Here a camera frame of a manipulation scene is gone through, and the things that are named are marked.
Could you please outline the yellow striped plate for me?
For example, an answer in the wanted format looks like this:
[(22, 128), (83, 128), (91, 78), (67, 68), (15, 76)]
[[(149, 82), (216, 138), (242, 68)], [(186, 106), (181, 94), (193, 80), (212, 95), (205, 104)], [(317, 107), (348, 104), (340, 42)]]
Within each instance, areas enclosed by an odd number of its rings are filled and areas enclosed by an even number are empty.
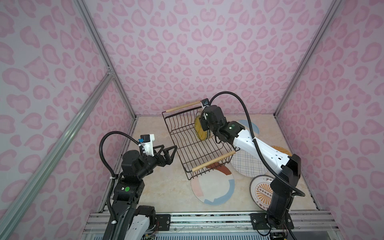
[(203, 130), (203, 127), (201, 125), (201, 122), (200, 122), (200, 116), (197, 116), (195, 118), (195, 125), (194, 125), (194, 129), (195, 129), (195, 132), (196, 132), (196, 135), (197, 135), (197, 138), (201, 141), (205, 141), (209, 138), (210, 134), (209, 134), (209, 131), (204, 131)]

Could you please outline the black wire dish rack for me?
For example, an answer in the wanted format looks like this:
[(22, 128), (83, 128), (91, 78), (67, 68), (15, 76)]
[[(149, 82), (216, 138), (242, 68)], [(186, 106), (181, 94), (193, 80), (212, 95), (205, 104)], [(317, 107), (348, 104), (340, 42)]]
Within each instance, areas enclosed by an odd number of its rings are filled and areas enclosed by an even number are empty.
[(188, 180), (229, 164), (235, 154), (230, 144), (220, 143), (212, 132), (202, 130), (202, 111), (201, 102), (197, 101), (162, 112)]

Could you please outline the large pink blue plate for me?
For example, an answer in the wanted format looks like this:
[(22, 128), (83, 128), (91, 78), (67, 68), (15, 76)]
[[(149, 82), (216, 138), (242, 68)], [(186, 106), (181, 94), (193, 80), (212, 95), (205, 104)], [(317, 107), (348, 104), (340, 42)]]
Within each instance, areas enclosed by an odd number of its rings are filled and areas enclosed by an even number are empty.
[(226, 166), (213, 168), (191, 179), (194, 195), (204, 204), (218, 206), (226, 203), (234, 194), (235, 178)]

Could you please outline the orange woven plate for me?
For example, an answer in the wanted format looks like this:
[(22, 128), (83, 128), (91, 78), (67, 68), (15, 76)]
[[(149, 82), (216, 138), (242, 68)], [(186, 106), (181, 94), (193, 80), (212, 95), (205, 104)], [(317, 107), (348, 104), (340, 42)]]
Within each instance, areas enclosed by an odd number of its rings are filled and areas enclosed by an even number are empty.
[(292, 153), (291, 153), (289, 150), (287, 150), (287, 149), (285, 149), (285, 148), (283, 148), (283, 147), (272, 146), (272, 148), (274, 148), (275, 150), (277, 150), (277, 151), (279, 151), (279, 152), (281, 152), (281, 153), (284, 153), (284, 154), (286, 154), (286, 155), (288, 155), (288, 156), (292, 156)]

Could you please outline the orange sunburst plate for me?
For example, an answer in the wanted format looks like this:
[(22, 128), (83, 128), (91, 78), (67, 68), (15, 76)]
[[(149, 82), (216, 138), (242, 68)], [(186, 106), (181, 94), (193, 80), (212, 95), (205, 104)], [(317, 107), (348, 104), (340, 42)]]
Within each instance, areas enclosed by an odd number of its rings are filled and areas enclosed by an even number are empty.
[(264, 211), (267, 211), (273, 196), (271, 183), (274, 178), (267, 175), (255, 177), (250, 185), (250, 194), (253, 201)]

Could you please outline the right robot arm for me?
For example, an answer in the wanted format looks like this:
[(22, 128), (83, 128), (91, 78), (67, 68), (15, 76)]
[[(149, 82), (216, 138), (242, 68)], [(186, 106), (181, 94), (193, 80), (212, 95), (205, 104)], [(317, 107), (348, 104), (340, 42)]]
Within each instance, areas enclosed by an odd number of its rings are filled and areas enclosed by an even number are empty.
[(305, 193), (297, 188), (301, 178), (301, 158), (289, 156), (259, 140), (254, 133), (252, 121), (246, 113), (249, 128), (236, 121), (227, 121), (222, 109), (216, 105), (203, 108), (200, 123), (203, 131), (210, 131), (221, 142), (229, 143), (260, 160), (275, 178), (271, 183), (272, 201), (266, 210), (265, 222), (279, 228), (288, 221), (288, 212), (296, 196)]

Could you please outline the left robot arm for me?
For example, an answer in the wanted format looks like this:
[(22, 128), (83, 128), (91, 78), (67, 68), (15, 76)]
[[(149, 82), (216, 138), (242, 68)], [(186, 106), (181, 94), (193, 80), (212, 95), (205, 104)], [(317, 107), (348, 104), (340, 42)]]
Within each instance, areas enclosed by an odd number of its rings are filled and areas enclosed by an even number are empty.
[(152, 206), (140, 206), (144, 177), (153, 173), (156, 167), (173, 163), (177, 146), (165, 148), (156, 146), (154, 155), (130, 150), (123, 155), (122, 170), (113, 189), (113, 201), (107, 203), (110, 219), (104, 240), (140, 240), (146, 232), (156, 231), (158, 223)]

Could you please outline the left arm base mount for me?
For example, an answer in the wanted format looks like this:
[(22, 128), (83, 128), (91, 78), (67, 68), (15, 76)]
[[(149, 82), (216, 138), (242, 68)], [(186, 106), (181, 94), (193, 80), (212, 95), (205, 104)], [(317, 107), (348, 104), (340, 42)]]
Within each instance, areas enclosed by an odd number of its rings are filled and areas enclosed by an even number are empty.
[(137, 215), (134, 216), (128, 233), (131, 232), (156, 232), (168, 231), (170, 229), (171, 215), (156, 214), (156, 215)]

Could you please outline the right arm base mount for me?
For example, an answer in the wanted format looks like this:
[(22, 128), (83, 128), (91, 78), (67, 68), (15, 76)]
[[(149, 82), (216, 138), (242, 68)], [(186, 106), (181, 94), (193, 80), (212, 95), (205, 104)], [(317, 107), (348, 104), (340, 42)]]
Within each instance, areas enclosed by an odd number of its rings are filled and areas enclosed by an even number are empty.
[(287, 229), (287, 228), (289, 228), (290, 230), (293, 230), (295, 228), (290, 214), (288, 214), (288, 221), (286, 221), (286, 219), (283, 218), (282, 224), (277, 228), (274, 227), (273, 225), (270, 225), (267, 223), (266, 213), (251, 213), (250, 219), (251, 219), (251, 224), (252, 224), (253, 230), (268, 231), (269, 229), (271, 229), (271, 230), (283, 230), (283, 229)]

